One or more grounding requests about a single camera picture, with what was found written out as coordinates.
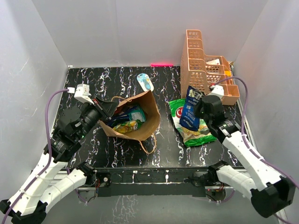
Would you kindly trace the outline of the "blue Burts chips bag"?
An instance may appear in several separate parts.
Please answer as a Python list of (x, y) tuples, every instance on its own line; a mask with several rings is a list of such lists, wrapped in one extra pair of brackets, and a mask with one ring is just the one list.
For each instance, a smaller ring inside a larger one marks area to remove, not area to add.
[(190, 131), (197, 132), (200, 125), (200, 119), (194, 114), (194, 107), (198, 104), (199, 100), (205, 96), (204, 92), (201, 92), (192, 86), (188, 86), (185, 103), (180, 118), (180, 125), (187, 128)]

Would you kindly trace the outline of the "green Chuba cassava chips bag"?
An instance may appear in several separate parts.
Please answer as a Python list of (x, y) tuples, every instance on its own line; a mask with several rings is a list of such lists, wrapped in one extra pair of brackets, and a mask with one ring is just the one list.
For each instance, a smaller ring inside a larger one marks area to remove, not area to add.
[(203, 144), (216, 141), (216, 138), (210, 133), (204, 120), (199, 120), (198, 131), (191, 131), (185, 127), (182, 127), (179, 120), (182, 115), (185, 99), (177, 99), (169, 102), (169, 108), (171, 111), (171, 117), (175, 128), (183, 137), (183, 143), (187, 147), (197, 147)]

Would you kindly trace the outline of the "brown paper bag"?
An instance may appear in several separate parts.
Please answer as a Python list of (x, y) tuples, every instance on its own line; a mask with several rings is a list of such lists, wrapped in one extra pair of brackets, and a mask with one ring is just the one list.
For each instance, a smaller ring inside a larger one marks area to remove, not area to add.
[[(146, 91), (130, 98), (119, 98), (117, 107), (110, 120), (99, 121), (100, 126), (108, 137), (136, 140), (146, 154), (151, 154), (157, 147), (154, 135), (160, 124), (160, 113), (152, 91)], [(143, 141), (153, 137), (154, 146), (148, 151)]]

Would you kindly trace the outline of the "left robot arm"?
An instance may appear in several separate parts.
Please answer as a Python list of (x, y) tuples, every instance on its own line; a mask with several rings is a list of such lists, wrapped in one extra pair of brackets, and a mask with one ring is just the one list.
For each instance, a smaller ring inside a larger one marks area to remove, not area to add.
[(80, 141), (98, 121), (110, 121), (117, 106), (117, 102), (95, 97), (81, 108), (65, 109), (28, 179), (10, 199), (0, 202), (5, 217), (11, 217), (14, 224), (40, 224), (49, 210), (70, 192), (82, 185), (94, 185), (97, 179), (95, 169), (86, 162), (53, 186), (50, 183), (81, 148)]

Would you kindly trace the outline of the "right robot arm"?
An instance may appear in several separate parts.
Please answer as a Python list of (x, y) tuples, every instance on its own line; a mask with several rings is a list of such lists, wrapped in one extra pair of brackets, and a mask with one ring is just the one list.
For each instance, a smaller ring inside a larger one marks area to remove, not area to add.
[(240, 126), (225, 116), (218, 96), (204, 96), (194, 109), (195, 116), (205, 121), (210, 133), (237, 157), (248, 172), (244, 175), (227, 162), (219, 161), (209, 166), (206, 174), (195, 177), (196, 181), (232, 186), (248, 198), (256, 212), (264, 218), (292, 204), (295, 184), (263, 162), (261, 155), (241, 133)]

